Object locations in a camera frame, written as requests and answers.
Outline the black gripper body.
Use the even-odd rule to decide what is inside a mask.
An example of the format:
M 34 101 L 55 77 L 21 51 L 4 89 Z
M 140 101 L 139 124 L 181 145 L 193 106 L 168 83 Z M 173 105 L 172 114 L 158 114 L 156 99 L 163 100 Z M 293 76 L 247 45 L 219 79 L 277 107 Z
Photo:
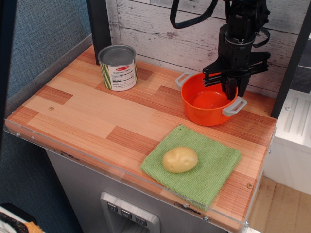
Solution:
M 238 78 L 243 75 L 255 75 L 268 70 L 268 52 L 252 52 L 255 35 L 249 39 L 236 39 L 229 36 L 229 26 L 220 28 L 218 58 L 203 69 L 204 86 L 222 83 L 227 77 Z

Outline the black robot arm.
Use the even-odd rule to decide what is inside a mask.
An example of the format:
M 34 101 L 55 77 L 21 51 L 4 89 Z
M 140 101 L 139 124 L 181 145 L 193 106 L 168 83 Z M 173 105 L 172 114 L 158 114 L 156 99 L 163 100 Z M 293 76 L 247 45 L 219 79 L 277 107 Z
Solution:
M 217 60 L 203 69 L 205 87 L 220 84 L 228 100 L 242 97 L 251 75 L 267 71 L 268 52 L 252 52 L 269 39 L 255 43 L 256 34 L 270 33 L 264 28 L 270 11 L 264 0 L 225 1 L 226 24 L 220 28 Z

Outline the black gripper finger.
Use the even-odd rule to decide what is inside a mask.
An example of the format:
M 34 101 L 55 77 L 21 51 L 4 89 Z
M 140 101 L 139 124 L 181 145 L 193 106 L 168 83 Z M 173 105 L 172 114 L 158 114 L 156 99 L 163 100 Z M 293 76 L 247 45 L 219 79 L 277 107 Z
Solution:
M 226 94 L 228 100 L 233 100 L 236 94 L 237 80 L 227 77 L 222 80 L 222 91 Z
M 238 84 L 238 96 L 239 97 L 244 96 L 249 80 L 250 80 L 250 75 L 243 75 L 238 78 L 237 84 Z

